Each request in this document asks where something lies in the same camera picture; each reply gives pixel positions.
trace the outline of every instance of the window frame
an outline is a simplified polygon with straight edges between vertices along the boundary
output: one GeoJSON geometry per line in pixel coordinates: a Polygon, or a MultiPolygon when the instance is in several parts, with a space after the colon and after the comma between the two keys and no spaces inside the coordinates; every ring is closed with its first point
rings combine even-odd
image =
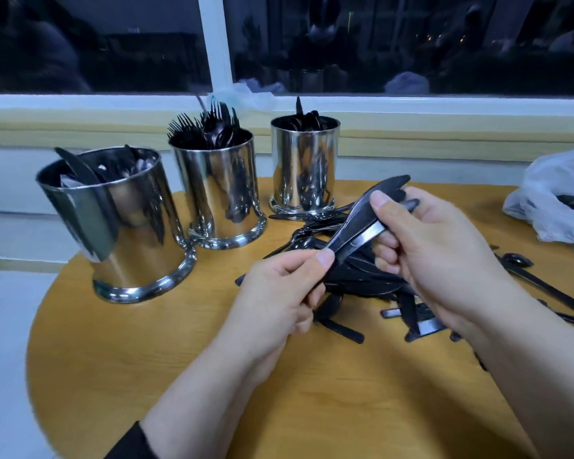
{"type": "MultiPolygon", "coordinates": [[[[219,91],[232,84],[223,0],[198,4],[212,89],[219,91]]],[[[339,119],[342,137],[360,139],[359,149],[349,154],[361,156],[383,156],[379,139],[539,142],[538,152],[528,150],[511,158],[525,161],[548,153],[545,143],[574,144],[574,98],[315,95],[302,96],[302,103],[339,119]]],[[[267,136],[270,120],[293,109],[294,97],[276,97],[271,111],[249,112],[243,125],[257,136],[267,136]]],[[[0,146],[88,148],[129,138],[168,149],[167,123],[177,113],[197,111],[192,95],[0,95],[0,146]]],[[[264,140],[258,152],[269,151],[264,140]]],[[[450,148],[444,152],[440,157],[459,157],[450,148]]],[[[386,155],[412,157],[407,151],[386,155]]],[[[490,145],[480,159],[492,158],[490,145]]]]}

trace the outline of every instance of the right hand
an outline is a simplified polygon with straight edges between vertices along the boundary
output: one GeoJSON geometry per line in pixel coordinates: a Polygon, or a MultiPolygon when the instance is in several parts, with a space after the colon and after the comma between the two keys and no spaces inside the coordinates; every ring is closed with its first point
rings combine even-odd
{"type": "Polygon", "coordinates": [[[406,194],[421,200],[412,215],[382,192],[370,197],[389,228],[373,242],[376,267],[401,274],[446,326],[464,332],[478,308],[514,281],[463,212],[419,188],[406,194]]]}

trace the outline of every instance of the round wooden table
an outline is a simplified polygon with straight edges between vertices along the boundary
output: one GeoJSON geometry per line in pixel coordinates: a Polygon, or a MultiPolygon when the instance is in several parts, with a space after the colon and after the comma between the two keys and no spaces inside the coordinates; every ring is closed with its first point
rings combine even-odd
{"type": "MultiPolygon", "coordinates": [[[[371,182],[337,182],[337,204],[371,182]]],[[[526,223],[501,212],[511,187],[423,185],[462,208],[500,252],[519,252],[531,271],[574,296],[574,248],[544,244],[526,223]]],[[[260,179],[269,212],[269,178],[260,179]]],[[[175,195],[183,225],[189,215],[175,195]]],[[[63,267],[38,309],[27,351],[34,413],[64,459],[103,457],[141,419],[216,334],[246,272],[300,226],[269,221],[243,248],[198,248],[198,263],[174,290],[138,305],[93,294],[82,255],[63,267]]],[[[534,296],[545,297],[540,291],[534,296]]],[[[551,306],[563,309],[545,297],[551,306]]],[[[357,345],[326,328],[291,338],[253,395],[231,458],[513,458],[531,447],[490,375],[449,332],[406,343],[386,303],[345,297],[335,320],[365,334],[357,345]]]]}

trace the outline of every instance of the cylindrical metal container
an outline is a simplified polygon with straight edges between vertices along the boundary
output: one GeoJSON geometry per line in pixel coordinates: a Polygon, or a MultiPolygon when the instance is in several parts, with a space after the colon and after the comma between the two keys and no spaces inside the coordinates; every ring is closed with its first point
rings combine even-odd
{"type": "Polygon", "coordinates": [[[334,206],[335,164],[340,121],[326,118],[328,130],[298,132],[272,128],[274,193],[270,207],[276,213],[321,212],[334,206]]]}
{"type": "Polygon", "coordinates": [[[220,150],[173,146],[191,215],[189,235],[211,250],[245,246],[266,228],[260,208],[253,134],[220,150]]]}
{"type": "MultiPolygon", "coordinates": [[[[89,166],[119,158],[123,147],[88,151],[78,157],[89,166]]],[[[99,185],[61,187],[66,162],[42,169],[36,181],[92,263],[94,291],[114,303],[137,303],[178,285],[196,262],[183,233],[160,154],[132,148],[152,166],[129,178],[99,185]]]]}

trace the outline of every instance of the window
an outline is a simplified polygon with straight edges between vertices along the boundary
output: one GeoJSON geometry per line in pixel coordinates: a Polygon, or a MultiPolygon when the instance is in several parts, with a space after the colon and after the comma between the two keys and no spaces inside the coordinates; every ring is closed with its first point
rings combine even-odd
{"type": "Polygon", "coordinates": [[[0,0],[0,93],[207,91],[198,0],[0,0]]]}
{"type": "Polygon", "coordinates": [[[234,79],[254,91],[574,97],[574,0],[223,4],[234,79]]]}

